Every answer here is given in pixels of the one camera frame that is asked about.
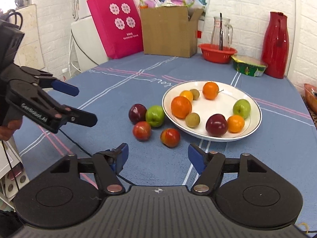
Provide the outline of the person's left hand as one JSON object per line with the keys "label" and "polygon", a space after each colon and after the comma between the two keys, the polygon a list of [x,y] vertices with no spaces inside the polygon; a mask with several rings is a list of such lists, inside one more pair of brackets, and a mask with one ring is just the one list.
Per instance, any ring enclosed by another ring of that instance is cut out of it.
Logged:
{"label": "person's left hand", "polygon": [[0,139],[2,141],[8,141],[16,132],[16,130],[19,130],[21,128],[21,125],[23,123],[22,119],[18,120],[12,120],[10,121],[6,126],[0,127]]}

